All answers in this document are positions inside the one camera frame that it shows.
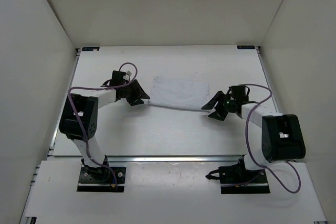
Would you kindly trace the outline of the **white fabric skirt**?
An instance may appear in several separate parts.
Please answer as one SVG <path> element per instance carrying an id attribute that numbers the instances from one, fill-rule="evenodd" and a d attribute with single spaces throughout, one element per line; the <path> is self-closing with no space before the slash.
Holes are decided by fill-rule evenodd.
<path id="1" fill-rule="evenodd" d="M 201 111 L 209 98 L 207 82 L 156 76 L 148 105 L 169 109 Z"/>

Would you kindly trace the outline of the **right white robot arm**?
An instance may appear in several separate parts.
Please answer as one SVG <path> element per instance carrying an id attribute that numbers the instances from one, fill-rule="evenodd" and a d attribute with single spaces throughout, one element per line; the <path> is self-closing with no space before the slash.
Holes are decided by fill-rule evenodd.
<path id="1" fill-rule="evenodd" d="M 265 89 L 269 95 L 257 102 L 249 99 L 250 87 Z M 247 154 L 243 164 L 235 169 L 236 178 L 248 182 L 255 170 L 272 163 L 303 159 L 306 146 L 295 114 L 282 114 L 262 106 L 272 97 L 272 91 L 259 84 L 230 86 L 228 91 L 218 91 L 202 110 L 214 110 L 208 117 L 224 121 L 228 114 L 236 114 L 245 120 Z"/>

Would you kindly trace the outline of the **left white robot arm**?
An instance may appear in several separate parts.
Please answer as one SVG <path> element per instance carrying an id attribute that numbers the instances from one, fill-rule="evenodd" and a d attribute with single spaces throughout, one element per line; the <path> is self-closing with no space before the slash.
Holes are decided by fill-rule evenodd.
<path id="1" fill-rule="evenodd" d="M 131 78 L 131 72 L 114 70 L 111 79 L 99 88 L 71 88 L 62 111 L 60 132 L 77 146 L 83 165 L 92 168 L 91 174 L 98 181 L 106 180 L 110 174 L 107 158 L 95 137 L 98 110 L 122 99 L 136 106 L 150 96 L 136 78 Z"/>

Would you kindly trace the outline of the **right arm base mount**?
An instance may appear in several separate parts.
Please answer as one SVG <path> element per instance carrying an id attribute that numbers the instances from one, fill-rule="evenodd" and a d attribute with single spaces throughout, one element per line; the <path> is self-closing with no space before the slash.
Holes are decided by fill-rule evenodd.
<path id="1" fill-rule="evenodd" d="M 264 169 L 247 170 L 240 158 L 237 164 L 220 166 L 205 176 L 220 182 L 222 195 L 269 194 L 269 184 Z"/>

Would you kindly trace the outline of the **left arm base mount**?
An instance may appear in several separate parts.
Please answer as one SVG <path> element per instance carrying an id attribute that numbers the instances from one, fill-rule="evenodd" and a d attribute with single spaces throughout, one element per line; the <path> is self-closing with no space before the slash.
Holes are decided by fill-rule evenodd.
<path id="1" fill-rule="evenodd" d="M 101 192 L 101 193 L 123 193 L 126 167 L 111 167 L 115 173 L 114 179 L 111 171 L 103 167 L 89 167 L 81 159 L 82 167 L 79 174 L 78 192 Z"/>

